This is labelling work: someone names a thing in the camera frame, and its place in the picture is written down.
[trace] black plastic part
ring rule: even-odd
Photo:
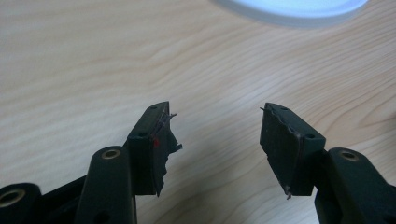
[[[396,190],[366,157],[339,147],[329,150],[324,162],[337,203],[318,196],[320,223],[396,223]],[[336,206],[342,211],[340,216]]]
[[[150,106],[129,133],[135,195],[160,195],[169,154],[181,149],[170,129],[169,103]]]
[[[0,223],[40,223],[40,189],[37,185],[22,183],[0,189]]]
[[[315,187],[318,189],[317,196],[315,197],[315,207],[320,224],[338,224],[341,223],[343,213],[335,197],[331,180],[325,170],[328,160],[329,154],[327,151],[324,151],[322,158],[312,171],[312,179]]]
[[[288,108],[265,104],[260,144],[287,195],[309,196],[311,170],[326,139]]]
[[[93,156],[85,179],[76,224],[136,223],[129,150],[106,147]]]
[[[45,209],[43,223],[73,223],[85,176],[55,189],[41,197]]]

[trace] wooden table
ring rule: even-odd
[[[139,223],[318,223],[314,196],[287,201],[259,145],[266,102],[396,185],[394,0],[313,30],[213,1],[5,0],[0,16],[0,187],[85,175],[162,101],[184,149],[161,197],[138,197]]]

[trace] wood grain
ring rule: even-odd
[[[290,29],[211,1],[2,1],[0,188],[43,192],[121,145],[146,107],[170,101],[184,149],[140,223],[318,223],[286,201],[259,145],[265,102],[292,109],[396,185],[396,1]]]

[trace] screw hole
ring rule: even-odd
[[[118,149],[110,149],[102,154],[102,159],[111,160],[120,155],[120,151]]]
[[[24,191],[23,189],[12,189],[10,191],[7,191],[0,196],[0,208],[17,203],[20,199],[24,197],[25,194],[26,191]]]
[[[359,159],[355,154],[347,151],[342,151],[341,156],[349,161],[357,161]]]
[[[107,211],[102,211],[98,213],[94,218],[93,222],[94,223],[106,223],[110,220],[110,215],[108,214]]]

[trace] metal rivet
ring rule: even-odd
[[[341,155],[344,159],[349,160],[349,161],[358,161],[358,160],[359,160],[359,157],[356,156],[356,155],[355,155],[354,153],[352,153],[352,152],[341,151],[341,152],[340,152],[340,155]]]
[[[118,149],[110,149],[104,153],[102,153],[102,159],[111,160],[120,155],[120,151]]]
[[[24,189],[12,189],[0,196],[0,207],[7,207],[17,203],[24,197],[26,191]]]

